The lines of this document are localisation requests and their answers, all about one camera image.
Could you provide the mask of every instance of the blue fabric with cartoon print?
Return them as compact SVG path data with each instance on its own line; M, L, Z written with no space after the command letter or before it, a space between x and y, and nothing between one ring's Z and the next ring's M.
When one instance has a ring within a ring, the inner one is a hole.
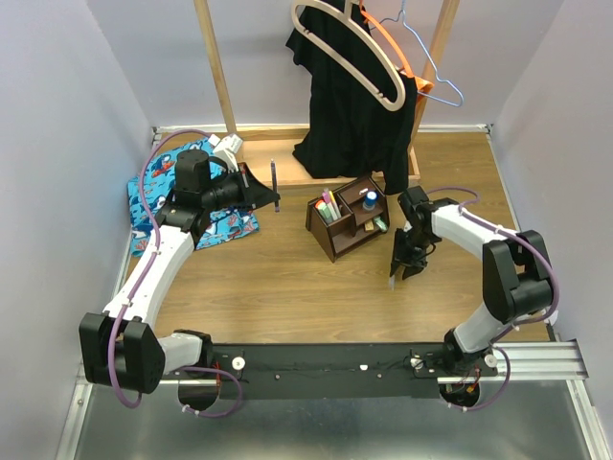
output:
M145 173L145 197L153 214L162 207L164 199L174 186L174 164L177 155L187 149L200 149L213 154L211 144L206 139L202 139L190 142L178 149L166 151L149 163ZM220 174L221 167L211 163L211 177L217 177ZM145 208L138 194L138 177L133 177L127 183L127 194L130 206L130 222L132 223L130 251L133 256L141 256L147 247L153 226L147 214L145 214ZM211 213L211 221L214 223L207 228L196 249L235 240L260 229L255 215L232 209L223 209Z

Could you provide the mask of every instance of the gray wall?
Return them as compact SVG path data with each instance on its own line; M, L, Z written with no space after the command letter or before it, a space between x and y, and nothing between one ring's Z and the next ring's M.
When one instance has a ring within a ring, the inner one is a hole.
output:
M222 123L193 0L87 1L152 123ZM365 3L375 17L383 18L396 16L400 0ZM460 109L432 103L424 122L493 122L561 3L461 2L441 70L464 90L466 103ZM292 63L284 47L292 30L291 0L209 4L238 123L307 123L310 75ZM431 0L408 2L409 23L426 43L440 5ZM420 72L424 57L417 41L401 26L387 24ZM439 94L450 96L447 91Z
M556 328L579 340L613 441L613 3L566 0L494 127L520 225L545 236L561 281Z
M150 130L83 0L0 2L0 58L0 458L50 459Z

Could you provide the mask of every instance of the brown desk organizer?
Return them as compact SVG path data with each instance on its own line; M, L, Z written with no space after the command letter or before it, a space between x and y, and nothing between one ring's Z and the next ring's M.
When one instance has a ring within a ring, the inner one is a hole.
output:
M362 208L366 194L360 194L360 191L364 189L376 191L378 196L372 211L364 211ZM390 215L386 196L370 177L361 177L332 192L341 211L341 218L330 225L326 224L315 209L315 203L321 199L318 196L306 206L306 230L313 234L329 259L336 262L339 257L381 234L381 229L376 224L374 230L367 232L364 222L379 216L389 227Z

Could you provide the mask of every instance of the black shirt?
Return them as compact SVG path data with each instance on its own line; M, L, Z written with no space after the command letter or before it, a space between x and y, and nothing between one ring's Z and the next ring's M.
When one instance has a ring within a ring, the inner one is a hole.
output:
M342 11L344 0L325 0ZM359 7L352 19L369 32ZM305 7L300 22L351 62L390 101L397 91L383 64L350 29L323 11ZM385 194L408 187L407 149L415 119L415 79L400 74L406 91L404 106L391 112L338 62L293 31L285 44L294 63L312 76L310 131L295 146L294 156L313 178L358 177L372 171L385 176Z

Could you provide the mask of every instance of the wooden tabletop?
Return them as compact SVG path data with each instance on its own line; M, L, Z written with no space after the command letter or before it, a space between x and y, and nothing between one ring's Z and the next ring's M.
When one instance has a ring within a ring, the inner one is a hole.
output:
M169 149L188 140L170 142ZM244 148L274 158L291 143L249 141ZM415 150L425 190L478 190L483 201L471 210L513 226L485 134L421 133ZM192 329L211 334L214 342L434 341L479 306L481 263L449 241L438 244L422 274L397 277L390 288L394 230L404 224L395 196L388 197L390 232L332 264L305 229L307 202L320 189L281 190L280 213L274 206L257 211L258 234L195 252L170 287L156 334ZM547 335L538 324L509 339Z

